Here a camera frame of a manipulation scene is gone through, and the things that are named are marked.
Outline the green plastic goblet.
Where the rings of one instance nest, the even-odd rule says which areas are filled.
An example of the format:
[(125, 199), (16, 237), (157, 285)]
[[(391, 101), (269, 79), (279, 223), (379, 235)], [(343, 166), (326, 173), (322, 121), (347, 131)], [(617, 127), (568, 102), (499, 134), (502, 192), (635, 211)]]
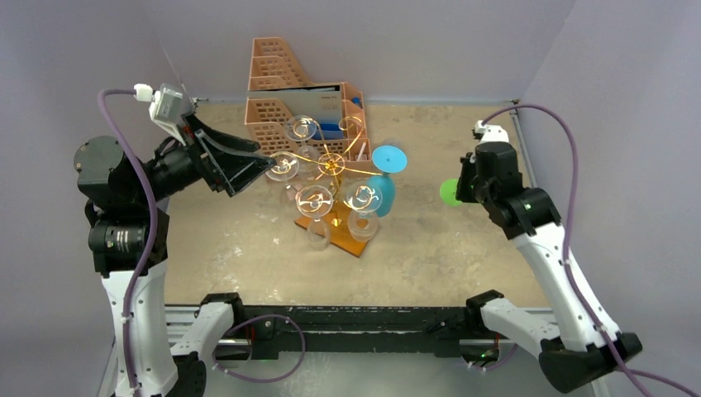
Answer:
[(462, 202), (456, 197), (458, 182), (458, 179), (446, 179), (441, 183), (439, 195), (441, 201), (448, 206), (455, 207), (462, 204)]

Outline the small clear goblet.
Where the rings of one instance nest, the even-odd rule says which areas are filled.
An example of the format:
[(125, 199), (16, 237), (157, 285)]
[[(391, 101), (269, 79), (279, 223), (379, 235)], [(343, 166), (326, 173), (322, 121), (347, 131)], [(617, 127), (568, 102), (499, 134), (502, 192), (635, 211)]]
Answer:
[(318, 163), (321, 155), (309, 142), (319, 130), (318, 122), (305, 115), (293, 116), (284, 124), (284, 134), (287, 139), (298, 144), (293, 152), (297, 160), (310, 164)]

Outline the tall clear flute glass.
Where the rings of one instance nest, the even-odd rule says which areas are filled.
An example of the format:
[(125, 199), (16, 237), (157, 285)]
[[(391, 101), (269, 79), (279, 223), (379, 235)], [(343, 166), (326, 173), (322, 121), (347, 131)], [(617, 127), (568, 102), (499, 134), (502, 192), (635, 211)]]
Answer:
[(309, 246), (315, 251), (326, 250), (330, 245), (331, 229), (323, 217), (333, 208), (331, 191), (320, 184), (312, 184), (297, 192), (295, 202), (298, 211), (309, 219), (306, 226)]

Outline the blue plastic goblet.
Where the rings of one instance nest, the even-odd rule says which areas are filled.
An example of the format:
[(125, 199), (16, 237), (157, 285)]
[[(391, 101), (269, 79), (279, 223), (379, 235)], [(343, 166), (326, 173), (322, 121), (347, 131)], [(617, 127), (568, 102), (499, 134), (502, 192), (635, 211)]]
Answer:
[(378, 146), (371, 158), (380, 175), (371, 176), (368, 179), (368, 185), (378, 189), (382, 194), (381, 204), (375, 212), (379, 218), (383, 218), (389, 215), (396, 198), (396, 186), (392, 176), (407, 167), (408, 158), (402, 149), (393, 145)]

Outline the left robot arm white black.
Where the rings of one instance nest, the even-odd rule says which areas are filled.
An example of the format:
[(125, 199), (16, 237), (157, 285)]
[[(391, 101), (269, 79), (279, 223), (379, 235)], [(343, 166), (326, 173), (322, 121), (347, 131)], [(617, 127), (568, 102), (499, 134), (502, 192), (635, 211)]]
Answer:
[(202, 396), (222, 334), (239, 337), (246, 316), (235, 293), (210, 294), (193, 326), (169, 343), (165, 273), (169, 216), (158, 202), (204, 181), (235, 196), (274, 166), (257, 142), (212, 129), (193, 113), (147, 162), (130, 161), (119, 140), (97, 136), (74, 156), (87, 198), (88, 246), (110, 300), (117, 352), (117, 396)]

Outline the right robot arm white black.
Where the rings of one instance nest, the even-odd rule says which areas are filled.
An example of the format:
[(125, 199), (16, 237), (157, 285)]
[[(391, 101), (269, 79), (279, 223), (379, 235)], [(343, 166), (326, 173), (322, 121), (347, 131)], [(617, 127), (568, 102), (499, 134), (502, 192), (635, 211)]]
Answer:
[(616, 370), (641, 352), (634, 332), (624, 332), (600, 306), (570, 249), (565, 228), (548, 193), (526, 188), (517, 152), (507, 142), (480, 143), (461, 158), (456, 197), (483, 206), (531, 267), (556, 322), (516, 307), (490, 290), (466, 302), (466, 330), (482, 337), (496, 332), (533, 355), (543, 375), (570, 393)]

